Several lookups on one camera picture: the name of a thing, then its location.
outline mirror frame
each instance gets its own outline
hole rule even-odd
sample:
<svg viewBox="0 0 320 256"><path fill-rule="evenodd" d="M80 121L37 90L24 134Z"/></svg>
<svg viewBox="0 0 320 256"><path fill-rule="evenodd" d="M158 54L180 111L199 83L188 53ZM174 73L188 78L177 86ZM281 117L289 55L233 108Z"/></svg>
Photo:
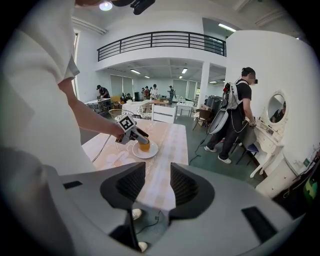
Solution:
<svg viewBox="0 0 320 256"><path fill-rule="evenodd" d="M283 115L283 118L279 122L271 122L270 118L269 118L269 105L270 105L271 99L276 95L280 95L280 96L282 96L284 98L284 101L285 101L285 113ZM286 99L286 96L285 96L284 92L282 90L275 91L272 94L272 96L270 97L270 99L268 101L268 104L267 104L267 108L266 108L266 117L268 118L269 125L271 125L271 126L279 126L279 125L285 124L287 122L287 120L288 120L288 113L289 113L289 104L288 104L288 101Z"/></svg>

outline white shoe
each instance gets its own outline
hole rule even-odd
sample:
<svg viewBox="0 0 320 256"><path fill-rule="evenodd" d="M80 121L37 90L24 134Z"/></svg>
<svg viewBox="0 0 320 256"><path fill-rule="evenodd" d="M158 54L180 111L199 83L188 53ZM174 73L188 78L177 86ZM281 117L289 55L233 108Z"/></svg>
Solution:
<svg viewBox="0 0 320 256"><path fill-rule="evenodd" d="M148 244L146 242L138 242L138 245L142 253L148 248Z"/></svg>
<svg viewBox="0 0 320 256"><path fill-rule="evenodd" d="M140 209L133 209L132 210L132 218L134 221L139 219L141 217L141 215L142 215L142 210L140 210Z"/></svg>
<svg viewBox="0 0 320 256"><path fill-rule="evenodd" d="M210 148L208 148L207 146L204 147L204 150L205 150L205 151L211 151L211 152L213 152L213 153L217 152L217 149L216 149L216 148L210 149Z"/></svg>
<svg viewBox="0 0 320 256"><path fill-rule="evenodd" d="M231 164L231 160L230 160L229 158L223 160L223 159L220 158L220 156L218 156L218 159L219 159L220 161L224 162L225 164Z"/></svg>

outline black railing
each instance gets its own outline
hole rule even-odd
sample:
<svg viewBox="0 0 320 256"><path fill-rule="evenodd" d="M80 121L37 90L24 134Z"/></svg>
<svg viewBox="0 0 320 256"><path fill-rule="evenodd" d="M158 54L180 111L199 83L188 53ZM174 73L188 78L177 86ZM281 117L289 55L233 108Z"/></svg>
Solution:
<svg viewBox="0 0 320 256"><path fill-rule="evenodd" d="M226 56L226 42L221 39L185 31L155 31L132 35L99 48L98 62L114 55L154 47L193 48Z"/></svg>

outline white pillar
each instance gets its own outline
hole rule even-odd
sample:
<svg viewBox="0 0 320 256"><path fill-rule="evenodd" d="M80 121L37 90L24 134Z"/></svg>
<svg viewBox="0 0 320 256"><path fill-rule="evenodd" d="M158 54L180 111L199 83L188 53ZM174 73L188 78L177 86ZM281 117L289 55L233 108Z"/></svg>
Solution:
<svg viewBox="0 0 320 256"><path fill-rule="evenodd" d="M197 109L200 109L200 105L205 103L207 88L209 83L209 72L210 72L210 62L204 62L202 65L202 75L201 75L201 87L198 98Z"/></svg>
<svg viewBox="0 0 320 256"><path fill-rule="evenodd" d="M189 87L190 87L190 81L186 81L186 92L185 92L185 97L188 98L189 94Z"/></svg>

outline vanity table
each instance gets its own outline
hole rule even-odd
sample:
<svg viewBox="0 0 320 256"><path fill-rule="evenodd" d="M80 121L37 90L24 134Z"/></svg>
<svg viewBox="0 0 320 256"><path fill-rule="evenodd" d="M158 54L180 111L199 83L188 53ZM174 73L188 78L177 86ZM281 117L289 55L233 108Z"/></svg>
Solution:
<svg viewBox="0 0 320 256"><path fill-rule="evenodd" d="M262 175L265 168L272 163L284 147L281 140L288 120L288 112L284 93L281 90L274 92L261 116L256 120L254 131L257 142L261 149L266 152L266 157L251 173L250 178L253 178L259 170L260 175Z"/></svg>

